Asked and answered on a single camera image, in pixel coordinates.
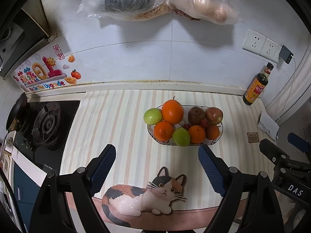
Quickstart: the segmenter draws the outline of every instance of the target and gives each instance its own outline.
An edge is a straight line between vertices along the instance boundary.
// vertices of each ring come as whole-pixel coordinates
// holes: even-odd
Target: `bottle neck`
[[[271,73],[271,70],[269,69],[269,68],[265,68],[265,70],[262,72],[262,74],[264,74],[267,78],[269,77],[269,75],[270,75],[270,73]]]

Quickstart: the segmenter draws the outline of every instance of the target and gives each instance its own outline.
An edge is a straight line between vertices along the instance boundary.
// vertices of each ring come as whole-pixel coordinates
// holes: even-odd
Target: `cabinet door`
[[[24,203],[24,202],[17,202],[17,204],[21,212],[21,218],[23,220],[23,223],[25,227],[27,228],[27,231],[29,231],[30,218],[31,218],[32,210],[34,209],[34,204]]]
[[[18,202],[35,204],[40,187],[15,163],[14,195]]]

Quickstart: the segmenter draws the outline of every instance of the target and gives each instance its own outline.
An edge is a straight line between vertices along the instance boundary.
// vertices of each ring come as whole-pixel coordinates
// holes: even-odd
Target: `frying pan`
[[[15,130],[19,131],[21,129],[21,125],[23,124],[24,120],[24,114],[26,113],[27,109],[28,109],[27,96],[25,92],[23,92],[14,103],[10,111],[10,114],[7,118],[7,125],[6,125],[7,134],[5,135],[3,143],[1,145],[0,160],[2,159],[4,144],[8,134],[11,131]]]

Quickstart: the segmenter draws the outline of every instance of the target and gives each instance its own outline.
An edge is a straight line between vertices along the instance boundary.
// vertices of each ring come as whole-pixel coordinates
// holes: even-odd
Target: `black glass cooktop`
[[[29,103],[13,145],[46,173],[59,174],[66,140],[80,101]]]

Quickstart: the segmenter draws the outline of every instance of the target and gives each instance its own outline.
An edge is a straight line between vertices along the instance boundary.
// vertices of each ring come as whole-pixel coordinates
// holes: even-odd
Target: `green apple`
[[[190,143],[189,132],[183,127],[176,129],[172,137],[174,142],[179,146],[188,146]]]
[[[162,113],[159,109],[148,109],[144,114],[144,121],[146,124],[155,125],[162,120]]]

